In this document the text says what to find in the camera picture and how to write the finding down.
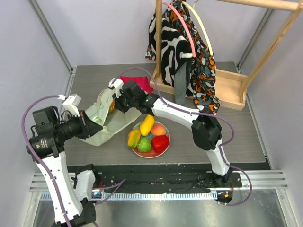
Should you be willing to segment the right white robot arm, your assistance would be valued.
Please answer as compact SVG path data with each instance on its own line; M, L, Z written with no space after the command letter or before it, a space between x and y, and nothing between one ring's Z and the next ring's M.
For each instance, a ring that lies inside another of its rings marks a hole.
M142 114L162 117L179 123L192 132L194 144L204 150L211 162L214 182L220 187L231 181L232 168L223 150L222 127L218 116L206 111L186 108L164 99L161 95L145 93L134 81L112 81L115 108L126 113L135 108Z

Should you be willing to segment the fake yellow fruit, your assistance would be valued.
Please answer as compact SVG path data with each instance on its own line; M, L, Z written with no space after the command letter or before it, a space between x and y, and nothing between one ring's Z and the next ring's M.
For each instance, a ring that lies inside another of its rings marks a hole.
M155 124L155 118L152 115L147 115L146 118L142 121L142 123L140 124L139 130L141 132L142 136L147 136L153 126Z

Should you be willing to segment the translucent plastic bag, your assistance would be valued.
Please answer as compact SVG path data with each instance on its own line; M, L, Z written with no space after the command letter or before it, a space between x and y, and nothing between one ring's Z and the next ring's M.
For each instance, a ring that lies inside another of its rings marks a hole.
M126 113L115 110L112 114L109 114L108 109L114 100L113 95L115 95L113 90L104 89L97 97L95 103L85 111L87 116L92 121L102 125L103 129L94 136L81 141L98 147L141 116L140 111L136 108L130 108Z

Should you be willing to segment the orange grey patterned garment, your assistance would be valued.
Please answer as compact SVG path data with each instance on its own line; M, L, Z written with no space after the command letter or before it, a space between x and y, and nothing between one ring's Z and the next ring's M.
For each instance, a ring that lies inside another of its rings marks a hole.
M216 97L215 60L211 56L207 45L203 42L189 9L182 3L183 0L174 0L172 7L168 8L163 18L171 22L190 43L193 54L191 66L191 78L188 86L189 94L192 97L196 108L208 108L212 113L217 113L220 107L220 100Z

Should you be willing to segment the fake orange pineapple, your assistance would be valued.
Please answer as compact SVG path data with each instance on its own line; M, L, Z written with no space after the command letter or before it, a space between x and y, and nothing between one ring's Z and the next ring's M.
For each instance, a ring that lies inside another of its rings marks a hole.
M115 109L115 101L113 101L112 103L111 103L111 105L109 106L109 109L108 109L108 113L109 114L112 114L116 109Z

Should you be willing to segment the fake green custard apple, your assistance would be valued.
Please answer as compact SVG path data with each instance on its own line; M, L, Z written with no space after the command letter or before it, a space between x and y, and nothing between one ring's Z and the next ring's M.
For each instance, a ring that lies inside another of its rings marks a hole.
M152 144L147 138L142 138L139 140L136 148L139 152L146 153L152 149Z

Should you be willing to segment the fake orange green mango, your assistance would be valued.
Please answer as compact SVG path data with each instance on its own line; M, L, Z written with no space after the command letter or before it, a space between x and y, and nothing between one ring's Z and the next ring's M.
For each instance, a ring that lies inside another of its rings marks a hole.
M128 134L127 145L129 149L137 147L139 140L141 139L141 132L139 129L132 129Z

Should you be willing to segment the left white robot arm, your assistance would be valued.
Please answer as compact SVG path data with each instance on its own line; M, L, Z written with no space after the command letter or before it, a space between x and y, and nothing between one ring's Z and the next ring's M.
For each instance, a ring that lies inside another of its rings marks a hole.
M33 118L35 130L29 143L36 152L33 161L44 175L53 201L53 226L81 227L94 223L97 216L92 190L100 185L101 177L93 164L79 167L75 177L70 177L64 143L74 137L88 139L102 126L90 120L84 111L62 122L55 106L34 111Z

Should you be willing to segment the black white patterned garment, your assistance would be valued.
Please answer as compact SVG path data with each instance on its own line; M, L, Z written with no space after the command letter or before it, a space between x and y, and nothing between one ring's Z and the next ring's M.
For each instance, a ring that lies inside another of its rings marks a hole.
M193 54L189 41L166 18L161 30L161 74L165 85L174 87L175 103L183 105L189 94Z

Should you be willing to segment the fake red fruit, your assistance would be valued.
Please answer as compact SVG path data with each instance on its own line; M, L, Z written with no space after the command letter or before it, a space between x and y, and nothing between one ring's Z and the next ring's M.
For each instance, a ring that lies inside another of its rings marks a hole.
M156 136L151 140L151 143L156 153L163 153L169 146L169 138L166 135Z

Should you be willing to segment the red and teal plate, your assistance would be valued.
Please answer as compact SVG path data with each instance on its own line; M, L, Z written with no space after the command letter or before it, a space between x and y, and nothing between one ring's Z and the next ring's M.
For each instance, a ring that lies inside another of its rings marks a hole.
M166 126L164 126L164 127L166 128L166 136L168 136L168 138L169 138L169 143L170 143L170 133L169 133L167 127L166 127ZM153 139L154 137L155 137L155 136L153 136L152 133L150 132L147 136L141 136L141 139L142 139L142 138L147 138L147 139L151 142L152 139ZM141 152L139 152L139 151L137 150L137 148L132 149L132 151L133 151L135 154L137 154L138 156L143 157L143 158L156 158L156 157L159 157L159 156L161 156L162 154L164 154L164 153L167 151L168 148L169 148L169 146L166 148L166 150L165 150L163 153L156 153L156 152L154 151L154 149L153 149L153 146L152 146L152 149L151 149L149 152L146 152L146 153L141 153Z

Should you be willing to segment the red folded cloth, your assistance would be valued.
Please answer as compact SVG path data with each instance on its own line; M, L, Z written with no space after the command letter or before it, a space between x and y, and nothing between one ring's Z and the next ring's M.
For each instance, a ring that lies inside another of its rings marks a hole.
M147 93L152 93L153 92L153 88L150 86L150 82L148 80L147 77L127 77L127 76L121 76L120 79L126 83L129 81L134 81L135 83L137 83L140 88Z

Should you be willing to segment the fake peach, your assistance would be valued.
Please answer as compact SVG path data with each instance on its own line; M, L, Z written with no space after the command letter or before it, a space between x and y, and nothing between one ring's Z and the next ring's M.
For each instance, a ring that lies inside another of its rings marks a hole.
M153 136L166 135L166 128L161 123L156 123L151 129Z

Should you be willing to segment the cream hanger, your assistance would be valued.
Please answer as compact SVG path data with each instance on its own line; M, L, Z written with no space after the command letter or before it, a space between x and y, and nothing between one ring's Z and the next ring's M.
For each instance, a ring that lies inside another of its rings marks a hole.
M197 19L197 22L199 23L200 27L201 27L201 30L202 30L202 33L205 37L205 40L206 40L206 43L207 43L207 47L208 47L208 50L209 50L209 53L211 56L214 55L214 52L213 52L213 49L212 49L212 46L211 46L211 42L209 40L209 37L208 37L208 34L207 34L207 31L205 29L205 26L200 18L200 16L197 14L197 12L195 11L194 9L194 5L193 6L190 6L187 2L185 1L182 1L182 3L194 14L194 16L196 17Z

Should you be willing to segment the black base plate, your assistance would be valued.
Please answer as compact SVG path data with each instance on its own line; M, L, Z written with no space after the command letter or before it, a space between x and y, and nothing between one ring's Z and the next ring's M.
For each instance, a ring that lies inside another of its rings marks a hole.
M117 190L125 194L208 193L211 188L244 186L246 176L234 170L231 181L217 183L210 164L97 165L100 185L122 183Z

